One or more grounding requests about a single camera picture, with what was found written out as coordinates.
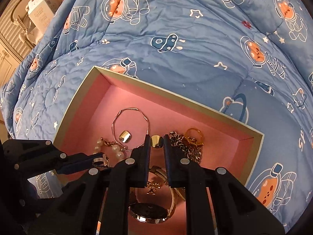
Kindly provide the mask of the thin rose gold bangle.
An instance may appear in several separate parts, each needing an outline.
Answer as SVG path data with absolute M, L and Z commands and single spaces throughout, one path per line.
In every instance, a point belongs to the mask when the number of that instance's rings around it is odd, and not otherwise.
M 128 130 L 132 135 L 132 139 L 128 143 L 122 143 L 118 139 L 124 130 Z M 123 152 L 131 152 L 136 145 L 142 146 L 146 134 L 150 134 L 150 121 L 139 108 L 122 108 L 112 121 L 113 141 L 120 146 Z

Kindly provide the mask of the gold ring charm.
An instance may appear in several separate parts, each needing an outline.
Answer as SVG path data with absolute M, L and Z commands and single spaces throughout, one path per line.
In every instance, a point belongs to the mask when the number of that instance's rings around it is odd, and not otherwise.
M 203 145 L 204 144 L 204 135 L 203 133 L 196 128 L 189 128 L 184 134 L 184 138 L 187 139 L 187 142 L 193 145 Z

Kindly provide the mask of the gold square earring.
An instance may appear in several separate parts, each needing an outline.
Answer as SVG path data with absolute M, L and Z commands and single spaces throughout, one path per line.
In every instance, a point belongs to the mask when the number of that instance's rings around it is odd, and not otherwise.
M 124 130 L 118 137 L 119 141 L 122 143 L 128 143 L 132 139 L 132 135 L 128 130 Z
M 151 147 L 155 149 L 160 149 L 163 147 L 163 137 L 159 135 L 151 136 Z

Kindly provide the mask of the brown strap wristwatch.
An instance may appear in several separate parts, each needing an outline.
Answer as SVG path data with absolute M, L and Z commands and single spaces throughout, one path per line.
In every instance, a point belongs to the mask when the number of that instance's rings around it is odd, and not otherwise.
M 148 174 L 152 182 L 161 183 L 155 195 L 148 195 L 144 188 L 130 189 L 129 214 L 139 222 L 159 224 L 170 219 L 180 201 L 186 200 L 184 188 L 169 186 L 167 173 L 158 166 L 150 168 Z

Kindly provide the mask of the pink lined jewelry box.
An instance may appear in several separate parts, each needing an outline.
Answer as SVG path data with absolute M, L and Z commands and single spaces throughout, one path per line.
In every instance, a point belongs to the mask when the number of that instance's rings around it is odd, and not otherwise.
M 100 137 L 126 146 L 149 135 L 150 166 L 186 187 L 173 217 L 160 225 L 125 215 L 135 234 L 262 234 L 267 209 L 247 189 L 264 135 L 214 109 L 165 89 L 94 67 L 71 100 L 54 139 L 67 154 L 91 153 Z

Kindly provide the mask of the small gold charm cluster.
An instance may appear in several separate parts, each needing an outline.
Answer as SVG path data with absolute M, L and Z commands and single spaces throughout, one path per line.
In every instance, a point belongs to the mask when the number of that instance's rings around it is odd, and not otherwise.
M 157 190 L 161 188 L 161 183 L 148 181 L 147 183 L 148 195 L 155 195 Z

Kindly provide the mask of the white louvered closet door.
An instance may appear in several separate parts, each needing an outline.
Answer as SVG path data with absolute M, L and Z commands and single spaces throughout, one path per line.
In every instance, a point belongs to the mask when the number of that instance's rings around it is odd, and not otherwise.
M 11 13 L 19 0 L 8 0 L 6 7 L 1 14 L 1 34 L 8 50 L 15 56 L 15 59 L 22 61 L 30 49 L 19 39 L 22 29 L 11 20 Z

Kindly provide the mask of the white cardboard box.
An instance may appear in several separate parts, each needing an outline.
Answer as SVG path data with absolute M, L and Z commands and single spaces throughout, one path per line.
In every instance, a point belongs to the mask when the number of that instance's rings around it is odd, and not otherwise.
M 41 33 L 45 33 L 54 16 L 54 12 L 46 0 L 29 0 L 28 16 L 38 30 Z

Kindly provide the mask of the white baby high chair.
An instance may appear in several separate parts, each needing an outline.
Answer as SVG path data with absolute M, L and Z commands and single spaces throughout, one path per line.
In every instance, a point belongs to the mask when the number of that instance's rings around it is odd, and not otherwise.
M 11 21 L 22 31 L 21 39 L 36 45 L 60 6 L 60 0 L 19 0 Z

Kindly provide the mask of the blue astronaut print quilt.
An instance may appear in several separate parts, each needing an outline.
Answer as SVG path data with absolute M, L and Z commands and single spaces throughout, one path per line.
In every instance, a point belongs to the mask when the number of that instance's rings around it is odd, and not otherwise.
M 279 188 L 290 231 L 312 200 L 312 18 L 301 0 L 64 0 L 1 87 L 12 138 L 54 139 L 94 66 L 167 89 L 265 135 L 248 180 Z

